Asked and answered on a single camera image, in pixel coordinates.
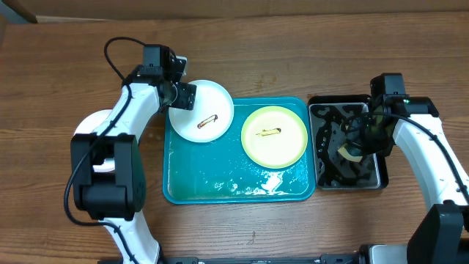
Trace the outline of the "white plate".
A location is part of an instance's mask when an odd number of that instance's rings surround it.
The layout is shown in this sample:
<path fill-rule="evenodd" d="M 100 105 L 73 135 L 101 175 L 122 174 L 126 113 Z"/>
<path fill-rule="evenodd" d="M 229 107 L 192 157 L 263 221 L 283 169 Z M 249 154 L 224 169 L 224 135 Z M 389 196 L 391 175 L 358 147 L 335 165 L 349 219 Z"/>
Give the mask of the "white plate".
<path fill-rule="evenodd" d="M 234 118 L 231 95 L 218 83 L 195 80 L 193 110 L 169 109 L 169 121 L 182 138 L 195 143 L 211 142 L 223 136 Z"/>
<path fill-rule="evenodd" d="M 104 109 L 90 114 L 80 122 L 74 134 L 85 134 L 93 132 L 94 129 L 96 129 L 106 120 L 110 113 L 110 109 Z M 114 159 L 106 158 L 101 165 L 94 165 L 93 170 L 94 172 L 113 172 L 115 170 Z"/>

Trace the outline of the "yellow green sponge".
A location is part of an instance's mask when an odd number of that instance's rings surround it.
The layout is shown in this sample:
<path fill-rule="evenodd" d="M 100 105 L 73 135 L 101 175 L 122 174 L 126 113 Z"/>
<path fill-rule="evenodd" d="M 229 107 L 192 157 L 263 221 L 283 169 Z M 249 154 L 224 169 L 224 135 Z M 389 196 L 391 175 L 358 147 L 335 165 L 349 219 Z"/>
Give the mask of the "yellow green sponge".
<path fill-rule="evenodd" d="M 347 159 L 351 162 L 361 162 L 363 158 L 363 153 L 357 147 L 353 147 L 351 144 L 344 143 L 338 150 L 338 154 L 340 154 L 343 158 Z"/>

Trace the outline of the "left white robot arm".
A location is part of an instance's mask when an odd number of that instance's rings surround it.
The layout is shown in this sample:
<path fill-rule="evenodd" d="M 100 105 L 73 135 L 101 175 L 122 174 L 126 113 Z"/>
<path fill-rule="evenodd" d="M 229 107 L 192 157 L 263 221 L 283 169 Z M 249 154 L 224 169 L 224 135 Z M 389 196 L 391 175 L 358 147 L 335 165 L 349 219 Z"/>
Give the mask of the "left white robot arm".
<path fill-rule="evenodd" d="M 90 133 L 70 143 L 72 173 L 64 210 L 82 225 L 69 201 L 89 214 L 90 227 L 105 227 L 122 254 L 121 263 L 162 263 L 159 243 L 143 214 L 147 183 L 139 141 L 149 120 L 168 107 L 192 110 L 196 86 L 183 83 L 188 60 L 169 47 L 146 44 L 143 62 L 122 80 L 122 95 Z"/>

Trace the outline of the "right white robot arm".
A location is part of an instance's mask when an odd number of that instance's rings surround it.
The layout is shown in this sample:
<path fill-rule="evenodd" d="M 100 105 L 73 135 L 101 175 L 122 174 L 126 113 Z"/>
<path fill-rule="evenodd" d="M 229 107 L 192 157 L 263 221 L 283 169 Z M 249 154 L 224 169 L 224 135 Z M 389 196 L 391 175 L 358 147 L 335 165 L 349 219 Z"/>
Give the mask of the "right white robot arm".
<path fill-rule="evenodd" d="M 366 246 L 368 263 L 467 263 L 468 174 L 429 98 L 390 97 L 353 117 L 367 152 L 396 145 L 420 185 L 427 213 L 403 245 Z"/>

